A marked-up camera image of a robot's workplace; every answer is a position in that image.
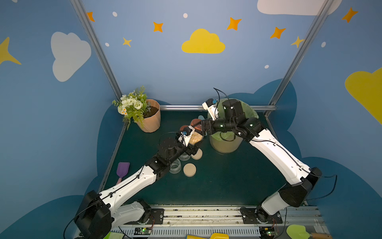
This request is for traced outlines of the beige jar lid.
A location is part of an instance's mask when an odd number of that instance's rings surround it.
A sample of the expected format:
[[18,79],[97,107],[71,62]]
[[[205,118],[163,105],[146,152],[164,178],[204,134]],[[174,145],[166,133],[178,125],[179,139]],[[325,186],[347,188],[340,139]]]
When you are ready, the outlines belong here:
[[197,153],[194,155],[191,155],[191,158],[195,160],[199,160],[203,157],[203,151],[201,149],[198,149]]
[[184,166],[183,172],[187,177],[193,177],[197,172],[197,168],[194,164],[188,163]]

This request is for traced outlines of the beige lid oatmeal jar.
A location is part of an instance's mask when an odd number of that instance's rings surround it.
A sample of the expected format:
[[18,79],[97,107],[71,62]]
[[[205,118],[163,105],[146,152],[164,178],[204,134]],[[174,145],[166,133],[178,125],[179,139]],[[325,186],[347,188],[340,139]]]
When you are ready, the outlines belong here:
[[187,153],[183,153],[179,156],[179,160],[180,161],[188,161],[189,159],[191,158],[190,155],[188,155]]

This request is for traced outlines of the clear oatmeal jar front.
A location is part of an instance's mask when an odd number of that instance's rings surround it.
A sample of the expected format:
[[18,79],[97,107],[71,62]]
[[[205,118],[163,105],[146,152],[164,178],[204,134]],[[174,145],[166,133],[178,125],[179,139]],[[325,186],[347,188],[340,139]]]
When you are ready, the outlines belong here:
[[179,159],[176,159],[171,165],[169,172],[172,174],[177,174],[181,171],[182,165]]

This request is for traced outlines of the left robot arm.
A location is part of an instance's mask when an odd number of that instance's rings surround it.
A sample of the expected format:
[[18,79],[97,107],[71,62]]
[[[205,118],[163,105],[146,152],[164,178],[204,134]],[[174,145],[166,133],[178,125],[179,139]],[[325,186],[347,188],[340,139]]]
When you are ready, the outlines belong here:
[[183,153],[195,155],[201,143],[183,142],[175,138],[166,138],[158,146],[158,151],[133,175],[121,183],[100,193],[88,192],[73,218],[83,239],[103,239],[117,226],[115,213],[132,196],[145,187],[164,177],[170,165]]

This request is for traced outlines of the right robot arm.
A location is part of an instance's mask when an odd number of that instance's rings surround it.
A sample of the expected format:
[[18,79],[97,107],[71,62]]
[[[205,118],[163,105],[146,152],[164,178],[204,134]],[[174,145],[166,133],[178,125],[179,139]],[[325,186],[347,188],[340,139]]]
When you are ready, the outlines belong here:
[[288,206],[299,207],[312,191],[322,172],[310,168],[290,153],[255,117],[247,117],[242,103],[229,99],[222,103],[224,116],[218,116],[216,100],[208,99],[202,106],[210,118],[201,121],[202,133],[233,132],[258,149],[284,176],[287,183],[264,199],[255,211],[256,220],[267,223],[273,215]]

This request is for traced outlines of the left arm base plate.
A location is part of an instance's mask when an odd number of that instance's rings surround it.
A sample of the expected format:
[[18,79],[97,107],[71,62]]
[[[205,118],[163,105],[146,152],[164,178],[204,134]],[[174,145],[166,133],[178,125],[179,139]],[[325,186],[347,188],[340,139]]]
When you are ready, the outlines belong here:
[[144,212],[143,216],[132,225],[162,225],[164,220],[164,209],[150,209]]

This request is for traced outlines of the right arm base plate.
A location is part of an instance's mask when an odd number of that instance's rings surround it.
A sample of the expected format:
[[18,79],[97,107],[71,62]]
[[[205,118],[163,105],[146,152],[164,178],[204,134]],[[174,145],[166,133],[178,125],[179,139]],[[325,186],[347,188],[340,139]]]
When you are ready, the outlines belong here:
[[280,212],[267,214],[262,209],[241,207],[239,209],[244,224],[281,224],[283,222]]

